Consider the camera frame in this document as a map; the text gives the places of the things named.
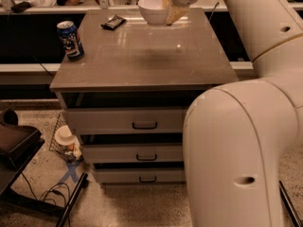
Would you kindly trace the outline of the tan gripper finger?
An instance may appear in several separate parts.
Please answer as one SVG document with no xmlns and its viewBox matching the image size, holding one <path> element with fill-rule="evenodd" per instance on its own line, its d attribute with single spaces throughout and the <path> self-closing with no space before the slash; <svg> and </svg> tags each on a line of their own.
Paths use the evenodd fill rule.
<svg viewBox="0 0 303 227">
<path fill-rule="evenodd" d="M 167 26 L 171 26 L 178 21 L 189 10 L 189 6 L 175 5 L 172 0 L 162 0 L 162 7 L 167 11 L 165 22 Z"/>
</svg>

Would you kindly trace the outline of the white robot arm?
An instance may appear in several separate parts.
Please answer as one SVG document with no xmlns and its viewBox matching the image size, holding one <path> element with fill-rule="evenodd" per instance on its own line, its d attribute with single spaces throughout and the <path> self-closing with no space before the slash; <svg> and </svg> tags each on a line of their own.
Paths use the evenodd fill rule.
<svg viewBox="0 0 303 227">
<path fill-rule="evenodd" d="M 223 0 L 255 70 L 187 110 L 183 155 L 193 227 L 284 227 L 278 170 L 303 142 L 303 21 L 286 0 Z"/>
</svg>

